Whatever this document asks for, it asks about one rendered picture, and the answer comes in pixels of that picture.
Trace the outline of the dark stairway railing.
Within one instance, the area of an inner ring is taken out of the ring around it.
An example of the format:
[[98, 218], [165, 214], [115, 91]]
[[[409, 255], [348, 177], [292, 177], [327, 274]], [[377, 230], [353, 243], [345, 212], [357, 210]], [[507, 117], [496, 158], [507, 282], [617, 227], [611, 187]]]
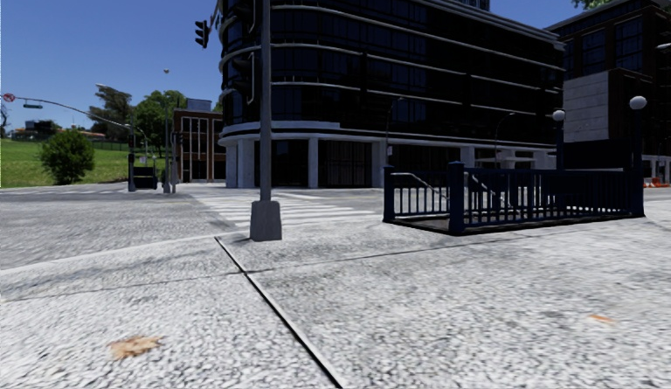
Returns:
[[557, 166], [552, 170], [468, 168], [384, 169], [385, 223], [451, 235], [508, 226], [549, 226], [568, 221], [639, 218], [644, 214], [642, 169], [643, 96], [629, 101], [630, 138], [614, 143], [614, 162], [597, 170], [577, 164], [579, 152], [597, 142], [564, 142], [565, 112], [555, 111]]

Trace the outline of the trees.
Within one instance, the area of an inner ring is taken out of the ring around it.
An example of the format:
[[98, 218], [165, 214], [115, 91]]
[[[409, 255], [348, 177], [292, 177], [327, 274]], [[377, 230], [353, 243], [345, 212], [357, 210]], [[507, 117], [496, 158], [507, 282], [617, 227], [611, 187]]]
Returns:
[[[105, 134], [107, 138], [118, 141], [126, 141], [130, 134], [128, 129], [103, 122], [96, 115], [120, 124], [129, 124], [130, 117], [134, 118], [136, 130], [145, 133], [149, 141], [148, 146], [154, 147], [161, 156], [166, 146], [165, 140], [165, 110], [168, 110], [169, 122], [175, 108], [186, 108], [186, 97], [177, 90], [159, 92], [153, 91], [146, 95], [137, 105], [131, 103], [132, 96], [128, 93], [118, 91], [112, 87], [98, 87], [95, 94], [102, 102], [102, 107], [91, 106], [89, 113], [93, 121], [92, 132]], [[143, 138], [139, 134], [137, 142]]]

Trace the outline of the red brick building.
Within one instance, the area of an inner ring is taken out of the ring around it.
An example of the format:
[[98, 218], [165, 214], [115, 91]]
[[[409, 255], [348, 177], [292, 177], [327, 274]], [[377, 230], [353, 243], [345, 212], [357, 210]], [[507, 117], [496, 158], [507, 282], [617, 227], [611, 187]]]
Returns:
[[221, 182], [226, 176], [225, 148], [218, 144], [223, 116], [208, 100], [186, 98], [173, 110], [176, 179], [180, 183]]

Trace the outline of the dark brick building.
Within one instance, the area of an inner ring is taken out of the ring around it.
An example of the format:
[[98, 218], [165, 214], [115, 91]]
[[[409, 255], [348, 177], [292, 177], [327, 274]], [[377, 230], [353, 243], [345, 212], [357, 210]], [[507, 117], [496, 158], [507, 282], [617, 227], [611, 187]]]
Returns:
[[564, 141], [597, 144], [578, 160], [614, 159], [639, 95], [643, 177], [671, 183], [671, 0], [613, 0], [549, 30], [564, 43]]

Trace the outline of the dark glass building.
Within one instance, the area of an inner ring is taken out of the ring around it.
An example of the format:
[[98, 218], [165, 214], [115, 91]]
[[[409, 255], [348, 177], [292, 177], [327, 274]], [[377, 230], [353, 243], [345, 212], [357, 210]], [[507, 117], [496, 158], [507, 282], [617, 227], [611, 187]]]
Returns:
[[557, 35], [454, 0], [270, 0], [272, 184], [555, 166]]

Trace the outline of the traffic light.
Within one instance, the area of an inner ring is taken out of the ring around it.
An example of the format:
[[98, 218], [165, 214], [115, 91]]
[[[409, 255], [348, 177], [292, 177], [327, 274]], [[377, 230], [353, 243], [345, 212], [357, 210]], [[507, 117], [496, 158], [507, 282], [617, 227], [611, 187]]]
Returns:
[[[42, 109], [43, 108], [43, 103], [45, 103], [45, 104], [49, 104], [49, 105], [55, 105], [55, 106], [58, 106], [58, 107], [61, 107], [61, 108], [70, 109], [72, 111], [75, 111], [77, 113], [86, 115], [88, 117], [93, 117], [94, 119], [96, 119], [98, 121], [102, 121], [102, 122], [105, 122], [107, 124], [115, 125], [119, 128], [127, 129], [127, 130], [130, 131], [129, 136], [132, 139], [135, 139], [135, 130], [134, 130], [133, 124], [119, 123], [119, 122], [115, 122], [115, 121], [112, 121], [112, 120], [108, 120], [107, 118], [102, 117], [100, 115], [93, 114], [90, 111], [83, 111], [83, 110], [77, 109], [75, 107], [65, 105], [65, 104], [61, 104], [61, 103], [58, 103], [58, 102], [55, 102], [55, 101], [49, 101], [49, 100], [38, 99], [38, 98], [30, 98], [30, 97], [21, 97], [21, 96], [16, 96], [15, 94], [11, 94], [11, 93], [1, 93], [0, 96], [1, 96], [3, 102], [13, 102], [16, 99], [24, 100], [24, 107], [25, 108]], [[134, 153], [133, 148], [131, 148], [128, 151], [127, 159], [128, 159], [128, 191], [135, 192], [135, 190], [136, 190], [136, 188], [135, 188], [135, 173], [134, 173], [135, 153]]]
[[270, 0], [217, 0], [208, 21], [197, 22], [197, 42], [205, 48], [218, 25], [223, 46], [219, 70], [220, 100], [227, 115], [236, 108], [259, 113], [257, 122], [225, 122], [219, 143], [226, 148], [226, 184], [251, 188], [259, 179], [260, 196], [251, 205], [249, 239], [281, 240], [280, 203], [272, 200], [272, 110]]

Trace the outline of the dark bin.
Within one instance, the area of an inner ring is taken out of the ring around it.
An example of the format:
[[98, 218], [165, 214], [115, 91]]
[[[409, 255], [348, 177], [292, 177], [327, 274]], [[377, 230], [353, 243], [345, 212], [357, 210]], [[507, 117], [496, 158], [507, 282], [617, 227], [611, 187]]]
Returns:
[[133, 169], [133, 180], [136, 189], [156, 190], [158, 178], [155, 167], [135, 166]]

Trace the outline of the grey street lamp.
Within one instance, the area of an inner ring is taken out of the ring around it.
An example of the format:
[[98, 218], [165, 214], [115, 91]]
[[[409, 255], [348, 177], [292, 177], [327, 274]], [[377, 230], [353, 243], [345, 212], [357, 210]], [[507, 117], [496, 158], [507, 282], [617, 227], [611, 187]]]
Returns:
[[165, 156], [164, 156], [164, 181], [163, 181], [163, 193], [171, 193], [170, 181], [170, 167], [169, 167], [169, 103], [163, 104], [164, 111], [164, 141], [165, 141]]
[[500, 169], [500, 162], [499, 162], [499, 136], [500, 136], [500, 129], [502, 124], [511, 116], [514, 116], [515, 112], [509, 112], [505, 114], [497, 123], [496, 128], [495, 128], [495, 145], [494, 145], [494, 156], [495, 156], [495, 169]]

